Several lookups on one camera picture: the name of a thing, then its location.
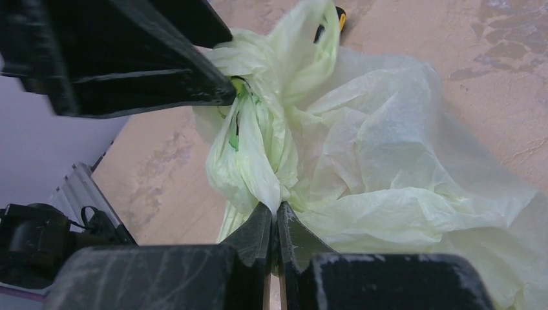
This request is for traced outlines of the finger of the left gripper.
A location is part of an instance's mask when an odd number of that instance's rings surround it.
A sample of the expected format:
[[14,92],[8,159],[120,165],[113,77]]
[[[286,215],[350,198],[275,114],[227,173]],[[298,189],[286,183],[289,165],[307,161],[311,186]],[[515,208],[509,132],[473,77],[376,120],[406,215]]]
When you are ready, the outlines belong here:
[[1,2],[2,75],[60,116],[230,105],[235,87],[200,49],[232,38],[207,1]]

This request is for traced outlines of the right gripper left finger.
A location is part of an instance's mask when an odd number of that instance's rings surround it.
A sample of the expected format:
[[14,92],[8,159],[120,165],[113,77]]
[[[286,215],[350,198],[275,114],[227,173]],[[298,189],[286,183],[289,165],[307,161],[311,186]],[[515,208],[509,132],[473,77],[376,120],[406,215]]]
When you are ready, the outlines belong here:
[[219,244],[87,247],[45,309],[267,309],[271,212],[257,205]]

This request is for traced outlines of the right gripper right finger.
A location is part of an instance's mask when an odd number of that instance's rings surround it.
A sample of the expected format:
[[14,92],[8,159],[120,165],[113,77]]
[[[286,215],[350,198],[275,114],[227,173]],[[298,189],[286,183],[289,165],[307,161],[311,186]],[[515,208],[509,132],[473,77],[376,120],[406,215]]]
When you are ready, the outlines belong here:
[[480,275],[452,254],[343,254],[288,203],[277,211],[283,309],[493,309]]

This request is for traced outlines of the light green plastic bag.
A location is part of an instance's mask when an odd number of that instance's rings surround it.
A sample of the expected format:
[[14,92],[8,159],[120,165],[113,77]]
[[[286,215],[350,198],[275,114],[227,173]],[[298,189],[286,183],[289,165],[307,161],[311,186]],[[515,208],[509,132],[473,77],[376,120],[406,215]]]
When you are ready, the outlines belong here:
[[193,110],[220,238],[285,201],[337,251],[458,254],[497,309],[547,308],[547,197],[445,112],[429,64],[341,47],[331,1],[232,34],[205,56],[236,99]]

